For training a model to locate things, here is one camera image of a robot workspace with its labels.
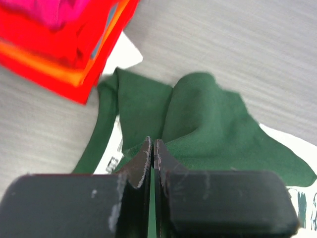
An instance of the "pile of clothes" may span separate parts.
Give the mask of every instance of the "pile of clothes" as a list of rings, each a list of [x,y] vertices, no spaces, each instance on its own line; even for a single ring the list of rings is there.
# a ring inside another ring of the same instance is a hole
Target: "pile of clothes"
[[[0,0],[0,64],[85,104],[138,0]]]

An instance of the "orange cloth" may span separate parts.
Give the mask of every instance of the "orange cloth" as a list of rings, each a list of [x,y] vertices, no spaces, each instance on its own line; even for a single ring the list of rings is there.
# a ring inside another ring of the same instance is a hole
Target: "orange cloth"
[[[33,68],[34,70],[44,73],[50,77],[56,78],[57,80],[69,83],[75,87],[80,86],[82,85],[84,79],[94,65],[102,46],[104,45],[107,37],[114,28],[116,22],[118,21],[120,15],[122,14],[128,3],[129,0],[123,0],[119,3],[115,15],[113,16],[111,23],[106,29],[96,57],[88,61],[87,66],[84,70],[65,67],[61,64],[42,58],[38,55],[35,55],[31,52],[20,49],[10,43],[6,43],[3,41],[0,41],[0,54],[15,59],[17,62],[28,65],[30,68]]]

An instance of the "green cloth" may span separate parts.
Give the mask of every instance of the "green cloth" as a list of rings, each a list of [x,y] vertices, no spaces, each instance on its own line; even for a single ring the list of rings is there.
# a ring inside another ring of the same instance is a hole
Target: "green cloth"
[[[192,170],[271,170],[287,186],[309,186],[316,180],[302,159],[260,129],[239,94],[222,90],[208,73],[188,74],[172,88],[117,69],[98,92],[96,127],[74,173],[94,172],[120,115],[124,158],[118,168],[150,136],[162,139]]]

